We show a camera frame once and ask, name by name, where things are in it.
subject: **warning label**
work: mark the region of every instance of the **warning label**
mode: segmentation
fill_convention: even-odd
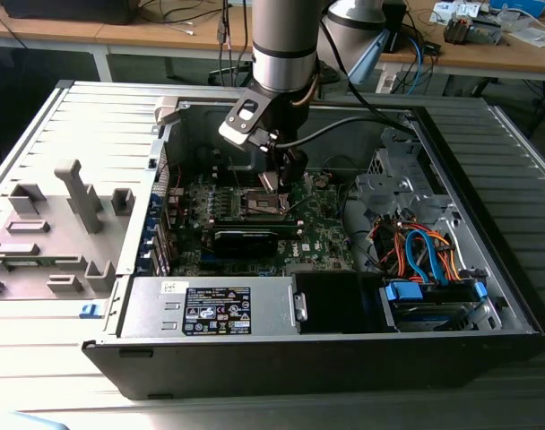
[[[239,288],[188,288],[185,299],[186,336],[251,334],[251,291]]]

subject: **green circuit board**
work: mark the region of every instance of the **green circuit board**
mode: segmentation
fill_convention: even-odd
[[[267,195],[263,188],[217,186],[210,180],[195,180],[185,185],[187,198],[182,209],[189,219],[175,228],[179,257],[172,274],[286,276],[294,271],[354,270],[347,236],[337,215],[339,186],[331,184],[327,176],[306,175],[305,179],[280,198],[280,206],[284,205],[284,208],[278,212],[271,203],[277,196]],[[258,220],[262,223],[260,229],[279,232],[290,229],[298,231],[298,236],[279,240],[274,257],[215,259],[206,242],[215,218],[241,227],[249,220]],[[292,227],[273,222],[272,227],[267,226],[267,220],[287,221]]]

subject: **metal workbench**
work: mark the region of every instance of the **metal workbench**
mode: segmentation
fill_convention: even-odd
[[[0,167],[0,219],[10,210],[5,190],[12,179],[23,179],[33,160],[60,153],[86,165],[99,162],[91,181],[103,193],[112,184],[137,189],[140,166],[155,138],[158,97],[203,92],[202,87],[121,83],[63,87],[51,94]],[[232,98],[239,94],[217,91]],[[396,106],[402,98],[368,100]],[[534,250],[545,235],[543,160],[502,112],[483,100],[410,100],[428,109],[545,300],[545,250]],[[79,319],[86,303],[0,301],[0,409],[55,419],[71,429],[545,427],[545,353],[484,374],[458,391],[131,401],[79,349],[78,342],[103,324]]]

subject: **wooden desk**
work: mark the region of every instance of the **wooden desk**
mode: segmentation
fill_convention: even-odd
[[[408,0],[412,17],[417,28],[426,39],[442,45],[441,55],[434,67],[434,73],[462,74],[511,79],[545,80],[545,47],[536,48],[521,40],[505,35],[497,46],[470,44],[456,46],[446,44],[443,26],[430,24],[430,10],[435,0]],[[195,5],[193,0],[163,0],[164,11],[172,7]],[[184,19],[198,13],[218,9],[218,0],[206,0],[199,7],[171,15]],[[146,16],[159,19],[158,6],[153,4]],[[168,25],[147,22],[137,17],[126,26],[107,25],[91,22],[69,22],[49,20],[14,20],[7,16],[0,6],[0,18],[27,47],[89,52],[93,55],[99,77],[110,82],[108,54],[140,56],[216,58],[219,45],[216,39],[219,13],[213,13],[194,20],[194,27],[179,26],[193,30],[194,36],[174,30]],[[229,11],[232,33],[232,49],[241,50],[244,41],[242,8],[234,6]],[[244,59],[251,58],[251,11],[248,11],[249,41]],[[12,35],[0,22],[0,46],[19,47]],[[377,68],[383,69],[381,81],[387,76],[407,70],[414,60],[408,47],[394,54],[383,54]]]

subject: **blue cable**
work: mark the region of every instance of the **blue cable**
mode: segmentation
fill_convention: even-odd
[[[416,71],[416,78],[414,79],[411,88],[406,93],[407,95],[410,95],[416,88],[416,84],[418,83],[418,79],[420,78],[420,71],[422,69],[422,63],[424,59],[422,58],[422,51],[420,50],[420,47],[418,46],[416,40],[414,40],[413,38],[408,38],[408,40],[412,42],[412,45],[414,45],[414,47],[416,48],[416,52],[418,53],[418,70]]]
[[[406,260],[408,260],[408,264],[414,269],[414,271],[416,271],[416,273],[418,273],[422,277],[424,282],[429,282],[428,275],[419,267],[418,264],[416,264],[416,262],[414,262],[414,255],[412,254],[412,239],[416,235],[420,235],[424,238],[424,243],[428,248],[430,266],[432,267],[432,273],[434,274],[434,278],[436,278],[440,285],[447,285],[448,280],[444,276],[442,268],[437,263],[436,250],[434,249],[434,241],[430,236],[428,236],[428,233],[426,233],[424,230],[412,230],[410,234],[406,237]]]

